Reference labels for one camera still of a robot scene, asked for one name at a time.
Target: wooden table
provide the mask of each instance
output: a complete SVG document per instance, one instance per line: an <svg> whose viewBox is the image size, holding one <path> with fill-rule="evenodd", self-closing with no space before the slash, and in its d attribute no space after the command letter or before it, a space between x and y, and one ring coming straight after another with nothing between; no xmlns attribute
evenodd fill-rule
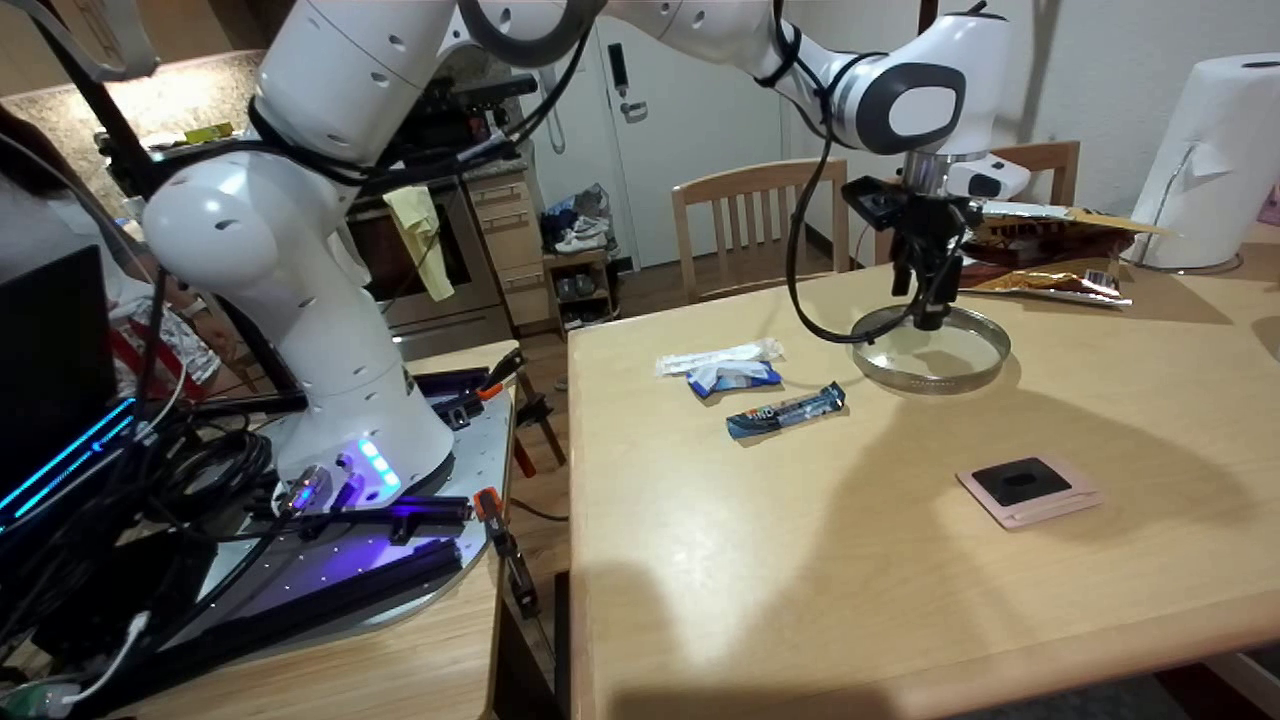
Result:
<svg viewBox="0 0 1280 720"><path fill-rule="evenodd" d="M1280 243L1132 272L1136 308L964 299L1012 335L967 397L859 379L786 292L573 335L577 715L947 715L1280 640ZM890 266L804 289L825 323ZM657 374L777 335L850 415L742 446ZM1100 507L1005 530L957 471L1057 450Z"/></svg>
<svg viewBox="0 0 1280 720"><path fill-rule="evenodd" d="M410 365L410 372L489 366L514 338ZM229 662L126 715L199 720L477 720L492 700L495 560L483 551L430 607L377 633Z"/></svg>

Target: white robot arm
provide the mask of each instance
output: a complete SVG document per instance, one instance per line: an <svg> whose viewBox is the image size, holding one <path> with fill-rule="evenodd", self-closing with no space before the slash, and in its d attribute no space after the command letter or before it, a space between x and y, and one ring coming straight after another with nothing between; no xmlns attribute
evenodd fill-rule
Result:
<svg viewBox="0 0 1280 720"><path fill-rule="evenodd" d="M229 296L308 391L277 419L277 467L325 507L385 507L434 476L451 432L404 374L377 299L354 278L337 228L350 174L377 162L448 44L514 62L565 57L598 11L786 90L815 131L870 153L912 153L918 192L947 187L940 154L982 154L1005 62L1005 19L943 14L890 57L839 57L777 14L772 0L301 0L259 62L251 135L180 169L145 209L154 250Z"/></svg>

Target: floor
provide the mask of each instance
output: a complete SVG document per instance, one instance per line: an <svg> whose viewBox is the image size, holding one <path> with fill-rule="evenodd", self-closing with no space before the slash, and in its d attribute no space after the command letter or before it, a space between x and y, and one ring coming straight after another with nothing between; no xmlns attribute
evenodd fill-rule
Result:
<svg viewBox="0 0 1280 720"><path fill-rule="evenodd" d="M620 317L662 311L686 303L677 266L649 266L620 274ZM567 338L560 332L523 335L527 379L552 407L552 426L567 446ZM538 476L514 467L514 530L539 583L539 629L523 633L539 669L552 669L557 649L557 572L567 572L567 467L552 454L538 422L517 426L522 444L538 458ZM1015 707L978 712L978 720L1195 720L1219 715L1225 700L1213 686L1188 686L1182 676L1139 676L1066 693Z"/></svg>

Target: white wall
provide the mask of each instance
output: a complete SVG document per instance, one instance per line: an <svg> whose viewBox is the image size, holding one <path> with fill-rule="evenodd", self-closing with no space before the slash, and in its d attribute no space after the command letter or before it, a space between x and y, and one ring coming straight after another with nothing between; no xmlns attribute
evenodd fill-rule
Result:
<svg viewBox="0 0 1280 720"><path fill-rule="evenodd" d="M1079 205L1113 211L1132 209L1195 60L1280 49L1278 0L992 0L992 11L1021 27L1001 135L1079 139ZM918 33L918 2L808 0L793 19L825 44L898 49ZM856 169L892 162L856 153Z"/></svg>

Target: chair backrest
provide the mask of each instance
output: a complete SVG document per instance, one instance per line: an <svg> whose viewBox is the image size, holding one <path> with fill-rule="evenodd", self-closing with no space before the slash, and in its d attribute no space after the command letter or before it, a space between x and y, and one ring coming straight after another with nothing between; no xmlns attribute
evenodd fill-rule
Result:
<svg viewBox="0 0 1280 720"><path fill-rule="evenodd" d="M1033 172L1052 172L1047 185L1047 205L1077 205L1077 169L1079 169L1079 143L1077 139L1057 139L1057 143L1012 143L1012 146L992 146L997 154L1021 162Z"/></svg>
<svg viewBox="0 0 1280 720"><path fill-rule="evenodd" d="M786 274L793 211L813 180L813 160L746 162L718 174L686 180L673 187L680 285L697 296L730 296L764 289ZM831 201L831 260L825 266L850 266L850 209L839 187L850 185L850 160L827 160L813 192ZM815 266L808 241L802 235L802 266Z"/></svg>

